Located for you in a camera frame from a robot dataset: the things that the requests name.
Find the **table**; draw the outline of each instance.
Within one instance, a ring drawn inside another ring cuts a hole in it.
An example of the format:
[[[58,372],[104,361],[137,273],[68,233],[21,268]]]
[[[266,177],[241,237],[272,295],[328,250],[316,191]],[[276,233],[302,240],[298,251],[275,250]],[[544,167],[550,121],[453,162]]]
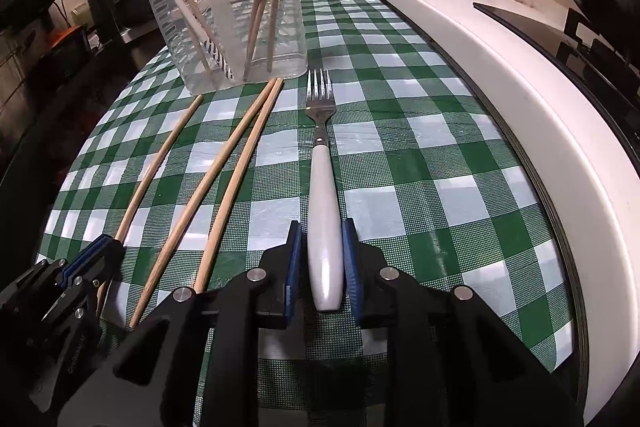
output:
[[[572,306],[543,207],[492,118],[428,39],[381,0],[302,0],[311,68],[331,71],[329,125],[342,217],[392,266],[439,288],[466,283],[552,371],[572,352]],[[208,94],[152,182],[125,241],[102,316],[103,343],[126,334],[146,276],[222,142],[262,84]],[[257,266],[291,219],[306,230],[313,124],[306,77],[288,80],[239,190],[209,287]],[[136,183],[191,103],[161,51],[82,147],[40,254],[74,258],[114,234]],[[191,285],[243,139],[178,246],[146,313]],[[385,331],[360,331],[348,299],[318,314],[301,299],[289,330],[260,332],[265,425],[375,425],[384,402]],[[201,401],[196,401],[196,408]]]

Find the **gas stove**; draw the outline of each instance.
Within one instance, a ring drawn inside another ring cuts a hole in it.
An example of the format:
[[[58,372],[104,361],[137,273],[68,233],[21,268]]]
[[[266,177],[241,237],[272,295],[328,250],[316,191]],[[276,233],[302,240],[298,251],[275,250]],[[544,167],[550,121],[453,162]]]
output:
[[[640,76],[630,58],[598,38],[585,44],[576,29],[579,23],[591,25],[572,9],[561,32],[507,10],[479,3],[474,7],[528,42],[571,80],[607,122],[640,175]]]

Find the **fork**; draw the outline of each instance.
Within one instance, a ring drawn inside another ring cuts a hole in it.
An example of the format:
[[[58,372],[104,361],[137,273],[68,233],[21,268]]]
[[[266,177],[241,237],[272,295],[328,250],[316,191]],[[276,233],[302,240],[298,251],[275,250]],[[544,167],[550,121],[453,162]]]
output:
[[[329,72],[309,70],[306,115],[316,123],[316,127],[311,153],[306,247],[311,292],[318,311],[340,308],[344,279],[340,210],[326,132],[326,122],[334,113],[334,89]]]

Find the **kitchen counter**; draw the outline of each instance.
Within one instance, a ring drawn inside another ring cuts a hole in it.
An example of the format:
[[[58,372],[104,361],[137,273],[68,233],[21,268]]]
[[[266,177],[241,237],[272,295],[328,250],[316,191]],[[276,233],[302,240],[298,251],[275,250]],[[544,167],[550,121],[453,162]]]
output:
[[[544,14],[513,0],[386,1],[428,33],[482,90],[552,200],[588,319],[588,421],[638,353],[640,179],[607,123],[571,81],[473,3],[558,29],[564,26],[562,11]]]

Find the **countertop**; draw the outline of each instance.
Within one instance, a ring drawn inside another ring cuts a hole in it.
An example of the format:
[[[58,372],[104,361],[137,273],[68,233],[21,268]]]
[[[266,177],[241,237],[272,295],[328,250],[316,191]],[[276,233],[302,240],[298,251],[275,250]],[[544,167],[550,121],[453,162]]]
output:
[[[556,28],[566,11],[513,0],[386,0],[471,77],[520,142],[570,244],[588,319],[585,421],[609,399],[638,353],[640,179],[607,123],[551,62],[474,2]]]

